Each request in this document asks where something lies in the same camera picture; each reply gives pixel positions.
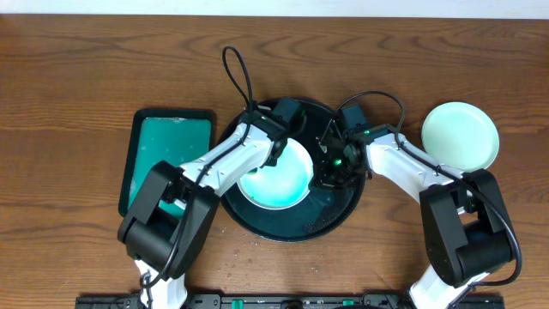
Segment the white plate green stain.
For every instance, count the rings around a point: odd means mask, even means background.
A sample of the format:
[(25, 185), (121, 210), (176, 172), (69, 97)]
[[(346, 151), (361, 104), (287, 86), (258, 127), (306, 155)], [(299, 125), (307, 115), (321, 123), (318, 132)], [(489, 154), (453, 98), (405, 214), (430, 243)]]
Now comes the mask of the white plate green stain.
[(252, 170), (237, 185), (244, 197), (257, 207), (282, 210), (307, 197), (313, 175), (311, 156), (304, 146), (289, 138), (274, 167)]

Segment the light green plate front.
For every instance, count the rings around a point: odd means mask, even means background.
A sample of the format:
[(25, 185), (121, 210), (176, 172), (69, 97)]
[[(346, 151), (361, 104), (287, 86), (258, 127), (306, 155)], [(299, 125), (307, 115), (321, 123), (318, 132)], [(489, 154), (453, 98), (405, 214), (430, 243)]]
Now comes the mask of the light green plate front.
[(488, 168), (500, 146), (492, 119), (477, 106), (460, 101), (443, 103), (429, 112), (421, 139), (431, 157), (466, 172)]

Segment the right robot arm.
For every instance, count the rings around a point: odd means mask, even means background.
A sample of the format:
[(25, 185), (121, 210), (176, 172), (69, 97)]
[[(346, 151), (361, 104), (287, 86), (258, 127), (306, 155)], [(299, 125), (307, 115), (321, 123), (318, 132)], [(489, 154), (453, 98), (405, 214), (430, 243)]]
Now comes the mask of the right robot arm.
[(430, 266), (410, 287), (414, 308), (455, 308), (486, 277), (509, 262), (522, 267), (520, 246), (494, 176), (485, 169), (445, 168), (409, 144), (399, 127), (372, 126), (356, 105), (338, 108), (319, 139), (334, 159), (315, 173), (312, 185), (346, 189), (379, 174), (420, 206)]

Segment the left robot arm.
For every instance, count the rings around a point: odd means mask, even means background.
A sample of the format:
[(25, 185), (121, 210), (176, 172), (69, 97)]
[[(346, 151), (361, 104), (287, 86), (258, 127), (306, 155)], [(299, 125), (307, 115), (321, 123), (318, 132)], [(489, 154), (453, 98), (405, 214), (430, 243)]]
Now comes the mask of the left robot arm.
[(278, 100), (271, 110), (251, 106), (235, 131), (194, 161), (155, 164), (118, 229), (118, 240), (141, 272), (144, 308), (179, 308), (184, 275), (202, 250), (223, 195), (248, 172), (276, 165), (301, 104)]

